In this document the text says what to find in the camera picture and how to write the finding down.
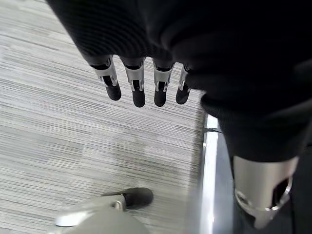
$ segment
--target silver metal leg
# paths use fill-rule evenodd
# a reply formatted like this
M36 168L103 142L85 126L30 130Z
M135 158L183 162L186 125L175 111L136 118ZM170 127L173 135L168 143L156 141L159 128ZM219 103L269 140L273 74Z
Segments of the silver metal leg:
M95 197L62 210L48 234L148 234L147 228L125 210L146 206L152 200L152 191L145 188Z

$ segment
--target floor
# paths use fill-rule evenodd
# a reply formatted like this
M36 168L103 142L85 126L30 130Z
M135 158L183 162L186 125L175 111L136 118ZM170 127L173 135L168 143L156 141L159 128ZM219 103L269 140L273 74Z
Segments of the floor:
M42 0L0 0L0 234L45 233L58 210L103 192L148 187L153 204L132 211L151 233L183 233L197 189L203 112L200 93L136 108L124 67L123 96L104 87Z

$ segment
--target black rubber foot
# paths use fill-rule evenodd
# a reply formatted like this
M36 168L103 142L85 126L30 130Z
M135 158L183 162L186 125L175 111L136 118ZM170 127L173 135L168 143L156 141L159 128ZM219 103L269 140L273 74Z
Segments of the black rubber foot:
M128 209L148 206L154 199L153 192L148 188L131 188L122 192Z
M184 85L182 91L179 88L177 89L175 100L178 104L182 105L187 101L187 99L189 98L189 94L190 94L190 92L188 92L188 89L189 88L187 87L186 84Z
M116 86L107 86L106 91L111 100L118 101L121 98L121 90L119 84L117 84Z
M144 90L135 90L132 91L133 103L136 107L142 107L145 105L145 93Z
M167 92L163 90L155 91L154 94L154 103L156 106L163 106L166 103Z

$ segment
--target robotic hand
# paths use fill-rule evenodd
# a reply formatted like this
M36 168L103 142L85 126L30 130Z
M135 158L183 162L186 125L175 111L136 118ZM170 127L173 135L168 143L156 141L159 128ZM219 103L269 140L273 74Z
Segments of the robotic hand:
M121 57L125 66L128 82L130 84L133 96L133 102L136 107L143 107L145 104L144 94L144 61L143 58L125 58ZM154 62L154 82L155 96L154 103L156 106L163 106L166 102L167 88L170 83L170 76L174 67L171 60L153 59ZM97 77L106 87L107 94L111 100L119 100L121 91L118 84L116 70L113 62L113 56L103 56L101 65L92 65ZM183 66L179 88L176 93L176 102L184 104L189 96L190 88L185 84L187 75L186 65Z

